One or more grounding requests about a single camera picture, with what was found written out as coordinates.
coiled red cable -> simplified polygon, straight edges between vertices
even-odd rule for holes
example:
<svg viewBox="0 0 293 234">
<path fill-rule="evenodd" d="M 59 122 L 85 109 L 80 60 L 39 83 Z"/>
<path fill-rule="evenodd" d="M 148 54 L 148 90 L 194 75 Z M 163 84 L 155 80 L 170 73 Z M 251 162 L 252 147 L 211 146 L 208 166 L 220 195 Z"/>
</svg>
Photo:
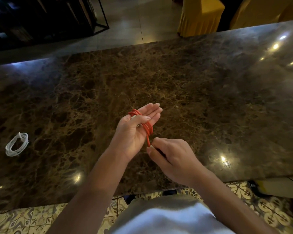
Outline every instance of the coiled red cable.
<svg viewBox="0 0 293 234">
<path fill-rule="evenodd" d="M 141 113 L 137 110 L 137 109 L 133 109 L 131 112 L 128 113 L 131 116 L 134 115 L 141 115 Z M 150 147 L 150 140 L 149 140 L 149 136 L 153 134 L 153 126 L 151 125 L 150 122 L 146 122 L 141 124 L 144 128 L 144 130 L 146 131 L 146 140 L 147 140 L 147 145 Z"/>
</svg>

person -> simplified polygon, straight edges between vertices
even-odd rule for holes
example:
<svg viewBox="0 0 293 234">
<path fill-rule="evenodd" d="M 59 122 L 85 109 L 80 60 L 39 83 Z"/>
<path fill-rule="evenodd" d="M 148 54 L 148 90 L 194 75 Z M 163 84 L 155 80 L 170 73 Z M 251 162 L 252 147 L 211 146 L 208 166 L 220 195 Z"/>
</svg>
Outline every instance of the person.
<svg viewBox="0 0 293 234">
<path fill-rule="evenodd" d="M 120 120 L 109 147 L 47 234 L 98 232 L 129 161 L 145 142 L 146 132 L 139 125 L 150 122 L 153 126 L 162 108 L 159 103 L 149 103 L 139 112 L 142 115 L 133 119 L 126 115 Z M 146 151 L 163 173 L 172 181 L 194 188 L 210 210 L 191 196 L 133 200 L 109 233 L 277 233 L 198 161 L 187 142 L 155 138 L 152 146 Z"/>
</svg>

black metal frame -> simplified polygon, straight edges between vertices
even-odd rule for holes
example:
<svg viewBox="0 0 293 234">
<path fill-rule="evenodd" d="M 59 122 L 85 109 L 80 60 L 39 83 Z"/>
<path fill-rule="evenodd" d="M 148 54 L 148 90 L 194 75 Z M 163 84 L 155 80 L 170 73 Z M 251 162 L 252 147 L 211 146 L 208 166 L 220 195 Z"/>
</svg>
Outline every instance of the black metal frame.
<svg viewBox="0 0 293 234">
<path fill-rule="evenodd" d="M 102 25 L 102 24 L 98 24 L 98 23 L 96 23 L 96 27 L 98 26 L 98 27 L 101 27 L 101 28 L 103 28 L 103 29 L 102 29 L 102 30 L 99 30 L 99 31 L 97 31 L 97 32 L 94 32 L 93 35 L 97 35 L 97 34 L 99 34 L 99 33 L 102 33 L 103 31 L 108 30 L 108 29 L 110 28 L 110 27 L 108 26 L 108 22 L 107 22 L 107 19 L 106 19 L 106 17 L 105 17 L 105 13 L 104 13 L 104 10 L 103 10 L 103 7 L 102 7 L 102 4 L 101 4 L 101 1 L 100 1 L 100 0 L 98 0 L 98 1 L 99 1 L 99 4 L 100 4 L 100 7 L 101 7 L 102 14 L 103 14 L 104 19 L 105 19 L 106 26 L 105 26 L 105 25 Z"/>
</svg>

floor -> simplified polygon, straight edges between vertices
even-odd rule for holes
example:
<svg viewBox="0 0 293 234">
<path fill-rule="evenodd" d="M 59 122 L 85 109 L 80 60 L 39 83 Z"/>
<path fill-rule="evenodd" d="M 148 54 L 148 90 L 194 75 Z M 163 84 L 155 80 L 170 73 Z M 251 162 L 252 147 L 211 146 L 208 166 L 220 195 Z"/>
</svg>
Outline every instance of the floor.
<svg viewBox="0 0 293 234">
<path fill-rule="evenodd" d="M 227 186 L 270 226 L 276 228 L 280 233 L 293 234 L 293 214 L 290 211 L 289 199 L 273 196 L 259 198 L 253 194 L 248 182 L 227 183 Z M 191 195 L 204 202 L 193 189 L 182 189 L 177 193 Z M 159 197 L 161 194 L 162 192 L 142 194 L 137 195 L 137 198 L 149 200 Z M 65 203 L 16 209 L 0 214 L 0 234 L 43 234 L 66 205 Z M 127 207 L 123 197 L 116 197 L 112 200 L 98 234 L 106 234 L 106 231 Z"/>
<path fill-rule="evenodd" d="M 0 65 L 179 38 L 182 4 L 172 0 L 101 0 L 110 29 L 98 35 L 0 52 Z M 92 0 L 104 24 L 98 0 Z"/>
</svg>

white cable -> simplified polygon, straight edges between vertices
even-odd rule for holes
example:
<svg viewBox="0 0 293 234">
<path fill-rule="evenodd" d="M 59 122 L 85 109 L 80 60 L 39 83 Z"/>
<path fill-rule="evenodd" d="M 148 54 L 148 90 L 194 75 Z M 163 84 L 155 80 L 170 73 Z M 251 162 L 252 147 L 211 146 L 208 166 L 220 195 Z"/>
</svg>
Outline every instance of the white cable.
<svg viewBox="0 0 293 234">
<path fill-rule="evenodd" d="M 22 146 L 20 146 L 17 150 L 12 150 L 13 145 L 20 138 L 23 141 Z M 14 138 L 6 145 L 6 155 L 9 157 L 18 156 L 28 145 L 28 134 L 27 133 L 18 133 Z"/>
</svg>

